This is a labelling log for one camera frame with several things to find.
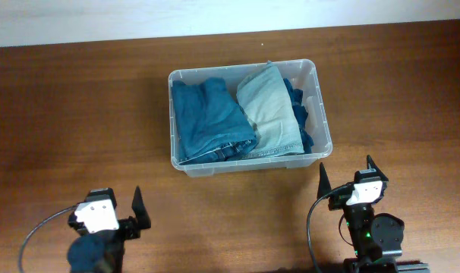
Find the dark blue jeans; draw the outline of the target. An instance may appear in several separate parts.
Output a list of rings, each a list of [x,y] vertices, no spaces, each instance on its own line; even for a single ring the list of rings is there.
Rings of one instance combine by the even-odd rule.
[[[176,80],[172,99],[182,165],[239,160],[257,145],[257,136],[222,78],[188,85]]]

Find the light blue jeans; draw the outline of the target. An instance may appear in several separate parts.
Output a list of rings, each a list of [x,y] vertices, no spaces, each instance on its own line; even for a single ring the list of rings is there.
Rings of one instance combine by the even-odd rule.
[[[257,137],[257,145],[245,159],[304,152],[288,90],[272,62],[246,76],[238,84],[236,97]]]

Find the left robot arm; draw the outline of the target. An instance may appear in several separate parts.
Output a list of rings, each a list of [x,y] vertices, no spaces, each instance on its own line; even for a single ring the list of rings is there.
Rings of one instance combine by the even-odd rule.
[[[140,238],[151,228],[151,220],[139,187],[135,188],[131,208],[134,214],[118,219],[113,189],[91,190],[85,200],[75,206],[68,225],[79,237],[67,253],[71,272],[121,273],[124,243]]]

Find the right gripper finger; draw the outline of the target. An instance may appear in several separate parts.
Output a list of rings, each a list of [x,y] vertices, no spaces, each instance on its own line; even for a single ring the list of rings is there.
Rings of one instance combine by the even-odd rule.
[[[326,169],[324,167],[324,164],[321,162],[320,169],[319,169],[319,183],[318,183],[317,199],[324,197],[331,191],[332,191],[332,188],[329,182],[328,175],[326,173]]]
[[[387,182],[388,177],[378,168],[377,164],[374,162],[371,155],[367,155],[366,160],[367,160],[367,168],[373,169],[374,172],[377,174],[377,176],[380,177],[382,182]]]

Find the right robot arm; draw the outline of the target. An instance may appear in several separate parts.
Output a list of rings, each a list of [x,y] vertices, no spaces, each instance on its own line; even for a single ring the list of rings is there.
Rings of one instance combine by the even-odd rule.
[[[366,162],[364,170],[354,173],[353,181],[336,188],[331,188],[324,164],[320,164],[317,200],[307,214],[306,226],[307,244],[314,268],[320,271],[311,243],[310,217],[317,205],[326,199],[330,211],[342,211],[340,221],[346,222],[351,237],[348,244],[354,249],[355,257],[343,262],[344,272],[429,272],[427,263],[396,261],[403,254],[405,223],[394,215],[377,215],[374,212],[373,205],[384,197],[389,178],[370,155]]]

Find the navy blue garment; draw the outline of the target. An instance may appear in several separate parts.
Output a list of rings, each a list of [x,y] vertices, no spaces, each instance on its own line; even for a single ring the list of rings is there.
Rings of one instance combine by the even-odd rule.
[[[302,105],[303,101],[303,91],[301,89],[295,89],[290,80],[287,78],[283,79],[286,89],[291,100],[292,110],[295,115],[295,119],[298,122],[301,141],[304,147],[304,153],[312,153],[313,139],[309,133],[305,130],[306,121],[308,118],[308,112],[306,108]]]

